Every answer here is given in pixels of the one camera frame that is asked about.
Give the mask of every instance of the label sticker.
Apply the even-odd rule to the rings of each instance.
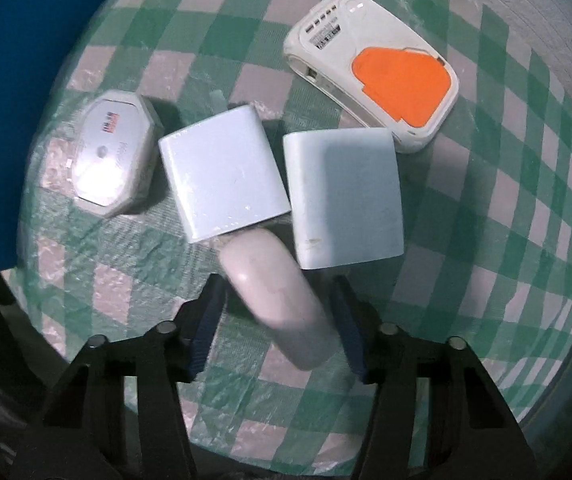
[[[310,38],[310,43],[322,50],[341,31],[342,29],[339,23],[337,23],[337,17],[333,16],[319,32]]]

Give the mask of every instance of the plastic sheet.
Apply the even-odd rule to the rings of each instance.
[[[34,325],[67,359],[93,333],[121,339],[172,317],[221,271],[216,251],[232,236],[189,244],[160,164],[130,214],[102,220],[77,208],[68,170],[79,111],[107,89],[136,91],[169,133],[220,111],[220,92],[228,105],[255,105],[284,179],[285,133],[355,125],[282,60],[290,26],[318,1],[109,0],[90,23],[36,136],[11,276]],[[333,272],[412,335],[466,338],[522,418],[572,343],[572,203],[554,200],[572,198],[572,97],[489,7],[375,1],[447,57],[460,99],[432,144],[398,158],[405,256]],[[525,80],[539,81],[544,109]],[[527,132],[540,115],[541,128],[528,123]],[[292,246],[288,217],[265,226]],[[327,276],[308,275],[319,291]],[[179,392],[199,446],[281,472],[345,474],[373,388],[356,384],[341,350],[297,370],[233,296],[207,368]],[[421,436],[425,416],[417,420]],[[413,464],[421,457],[418,444]]]

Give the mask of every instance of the white cylindrical object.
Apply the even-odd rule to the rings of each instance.
[[[312,370],[335,351],[336,333],[298,264],[277,236],[253,229],[233,238],[220,263],[241,299],[271,331],[300,370]]]

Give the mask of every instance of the white device with orange panel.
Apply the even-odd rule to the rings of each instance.
[[[454,105],[459,81],[415,31],[373,0],[322,0],[284,41],[290,67],[364,126],[421,150]]]

